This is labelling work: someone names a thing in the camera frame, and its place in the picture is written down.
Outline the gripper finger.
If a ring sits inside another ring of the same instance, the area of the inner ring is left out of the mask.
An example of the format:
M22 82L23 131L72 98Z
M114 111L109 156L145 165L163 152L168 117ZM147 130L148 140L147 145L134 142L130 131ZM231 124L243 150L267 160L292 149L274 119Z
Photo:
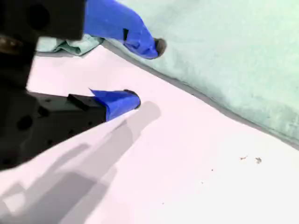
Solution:
M75 135L113 120L141 105L129 90L92 91L92 96L35 94L39 107L35 119L35 154Z
M86 2L84 33L117 40L130 52L145 59L156 59L167 48L166 41L154 38L135 11L115 0Z

